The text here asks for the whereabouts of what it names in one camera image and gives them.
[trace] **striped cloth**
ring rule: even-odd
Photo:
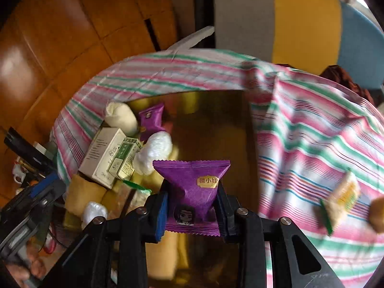
[[[230,51],[191,49],[127,58],[84,84],[58,116],[52,136],[60,177],[69,183],[77,172],[108,100],[217,89],[249,91],[260,216],[291,217],[345,287],[363,287],[384,256],[384,236],[367,222],[369,200],[384,190],[384,118],[365,99],[327,79]],[[364,197],[328,237],[317,219],[319,199],[327,197],[347,168],[356,174]],[[267,266],[271,287],[270,258]]]

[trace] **cartoon face print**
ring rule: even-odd
[[[193,225],[195,222],[195,209],[186,205],[178,205],[174,211],[174,218],[179,225]]]

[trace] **brown cloth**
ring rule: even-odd
[[[320,75],[320,77],[332,80],[336,83],[345,86],[351,91],[355,92],[357,95],[365,98],[368,102],[370,102],[373,106],[375,103],[373,98],[367,89],[361,88],[358,84],[354,83],[350,75],[339,65],[331,65],[328,66]]]

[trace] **purple snack packet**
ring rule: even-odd
[[[146,142],[152,134],[165,131],[161,126],[163,110],[164,103],[161,103],[139,112],[141,126],[140,141]]]
[[[213,203],[219,179],[229,160],[154,160],[153,167],[169,183],[168,221],[171,232],[220,236]]]

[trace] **green label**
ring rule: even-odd
[[[129,151],[131,150],[133,144],[129,143],[122,143],[120,145],[119,151],[116,154],[115,158],[124,160],[125,157],[128,155]]]

